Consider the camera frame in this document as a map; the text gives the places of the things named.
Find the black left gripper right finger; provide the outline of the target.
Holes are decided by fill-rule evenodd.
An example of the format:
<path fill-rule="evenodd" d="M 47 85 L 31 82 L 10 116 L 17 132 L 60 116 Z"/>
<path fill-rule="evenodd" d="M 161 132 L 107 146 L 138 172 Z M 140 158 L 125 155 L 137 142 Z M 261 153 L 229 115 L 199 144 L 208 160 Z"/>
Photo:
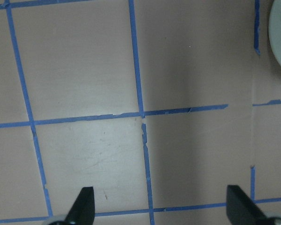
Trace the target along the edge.
<path fill-rule="evenodd" d="M 268 218 L 238 185 L 227 185 L 226 215 L 232 225 L 271 225 Z"/>

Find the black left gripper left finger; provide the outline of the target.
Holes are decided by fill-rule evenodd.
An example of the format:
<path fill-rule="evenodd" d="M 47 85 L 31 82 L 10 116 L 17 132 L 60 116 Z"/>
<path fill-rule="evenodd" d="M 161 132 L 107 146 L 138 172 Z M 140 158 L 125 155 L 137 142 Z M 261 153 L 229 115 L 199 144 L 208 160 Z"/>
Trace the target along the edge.
<path fill-rule="evenodd" d="M 66 225 L 92 225 L 95 219 L 93 187 L 83 187 L 68 212 Z"/>

